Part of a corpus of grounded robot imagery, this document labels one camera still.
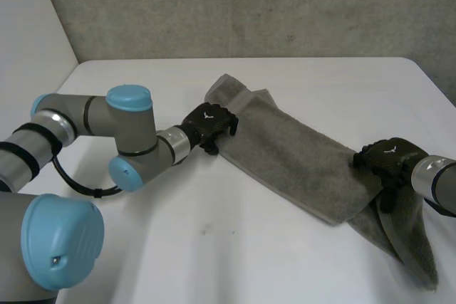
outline black cable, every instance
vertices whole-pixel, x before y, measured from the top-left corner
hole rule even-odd
[[[70,188],[73,190],[76,190],[79,194],[86,195],[86,196],[93,196],[96,199],[100,199],[103,196],[112,196],[115,194],[118,194],[119,192],[122,191],[119,187],[115,186],[109,189],[91,189],[88,187],[85,187],[78,182],[76,182],[74,179],[72,179],[68,174],[63,170],[60,162],[58,161],[57,156],[55,156],[52,159],[52,164],[54,164],[54,167],[56,168],[58,174],[63,178],[66,184],[69,185]]]

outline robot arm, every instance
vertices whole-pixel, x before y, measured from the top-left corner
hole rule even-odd
[[[392,138],[365,146],[354,155],[353,165],[364,165],[381,178],[383,212],[394,210],[395,192],[409,184],[439,214],[456,217],[455,160],[430,156],[407,140]]]
[[[122,190],[134,192],[180,163],[196,145],[218,153],[214,140],[237,119],[216,105],[203,104],[180,125],[156,133],[147,88],[122,85],[106,97],[49,94],[40,97],[32,119],[0,142],[0,189],[18,192],[39,170],[80,135],[113,137],[118,150],[109,175]]]
[[[109,175],[134,192],[196,146],[217,154],[216,138],[236,132],[235,115],[204,103],[179,125],[156,133],[147,88],[122,85],[103,96],[49,94],[31,121],[0,142],[0,302],[52,304],[91,272],[103,245],[101,213],[89,201],[17,194],[78,136],[113,137]]]

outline towel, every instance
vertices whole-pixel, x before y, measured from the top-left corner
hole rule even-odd
[[[422,199],[402,192],[392,214],[378,209],[380,179],[351,166],[355,151],[282,112],[267,90],[252,92],[223,75],[205,101],[239,118],[235,137],[219,139],[220,154],[265,187],[330,225],[348,222],[360,235],[436,289],[438,276],[425,235]]]

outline black band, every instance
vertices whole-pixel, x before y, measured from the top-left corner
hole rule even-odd
[[[156,142],[154,146],[152,146],[150,149],[140,151],[140,152],[124,152],[117,150],[121,156],[125,157],[138,157],[138,156],[143,156],[144,154],[151,153],[153,150],[155,150],[158,146],[158,143]]]
[[[0,179],[0,192],[12,192],[11,188]]]
[[[174,165],[174,162],[176,161],[176,154],[174,153],[174,149],[172,148],[171,144],[164,137],[161,137],[159,135],[157,136],[157,139],[160,139],[162,142],[164,142],[170,149],[172,156],[172,165]]]
[[[40,165],[36,161],[35,157],[32,156],[29,151],[23,149],[19,145],[16,145],[12,142],[0,142],[0,150],[8,151],[21,158],[31,171],[30,180],[35,178],[40,173]]]
[[[55,157],[62,150],[61,141],[56,137],[55,134],[53,134],[44,126],[35,124],[33,122],[27,122],[26,124],[20,126],[20,128],[18,128],[17,130],[15,130],[14,133],[21,130],[33,131],[40,134],[43,138],[45,138],[51,145],[52,157]]]
[[[73,128],[75,137],[78,136],[78,128],[74,125],[74,122],[71,121],[71,119],[70,119],[67,115],[63,114],[63,113],[62,113],[61,111],[59,111],[59,110],[54,110],[53,108],[43,108],[42,110],[48,110],[48,111],[50,111],[50,112],[54,112],[54,113],[57,113],[58,115],[60,115],[63,119],[65,119],[66,121],[68,121],[68,123],[71,125],[71,128]]]
[[[446,169],[453,167],[455,165],[456,165],[456,162],[445,165],[442,169],[439,170],[439,172],[435,175],[435,177],[432,181],[432,186],[431,186],[432,198],[434,199],[435,203],[437,203],[439,206],[442,206],[442,204],[440,204],[439,200],[437,199],[437,195],[435,194],[435,187],[437,186],[437,182],[439,181],[439,178],[440,178],[440,176],[442,176],[443,172],[445,172]]]
[[[57,297],[41,300],[21,300],[19,302],[0,302],[1,304],[54,304],[57,301]]]
[[[89,135],[94,135],[94,134],[93,134],[92,130],[90,129],[90,125],[88,124],[88,110],[90,108],[90,104],[92,103],[92,101],[95,98],[96,98],[96,96],[90,96],[87,99],[87,102],[85,103],[85,106],[84,106],[84,114],[83,114],[84,128]]]

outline white wall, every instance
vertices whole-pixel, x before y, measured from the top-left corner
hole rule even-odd
[[[0,0],[0,140],[77,65],[51,0]]]

